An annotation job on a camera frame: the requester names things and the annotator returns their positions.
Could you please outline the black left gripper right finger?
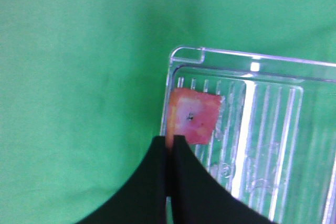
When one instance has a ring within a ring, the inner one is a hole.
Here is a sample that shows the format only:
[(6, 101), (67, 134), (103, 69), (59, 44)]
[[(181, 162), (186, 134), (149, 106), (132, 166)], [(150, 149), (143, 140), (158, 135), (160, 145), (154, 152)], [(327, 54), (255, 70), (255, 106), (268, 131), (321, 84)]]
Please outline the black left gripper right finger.
[(174, 223), (272, 223), (222, 187), (181, 135), (174, 136), (170, 166)]

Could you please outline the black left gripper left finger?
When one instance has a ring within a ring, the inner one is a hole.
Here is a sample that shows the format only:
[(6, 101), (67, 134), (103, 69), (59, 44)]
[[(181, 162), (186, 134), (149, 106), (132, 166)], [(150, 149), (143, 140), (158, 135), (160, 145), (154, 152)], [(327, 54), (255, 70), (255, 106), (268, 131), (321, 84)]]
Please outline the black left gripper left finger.
[(156, 136), (125, 184), (79, 223), (166, 223), (165, 138)]

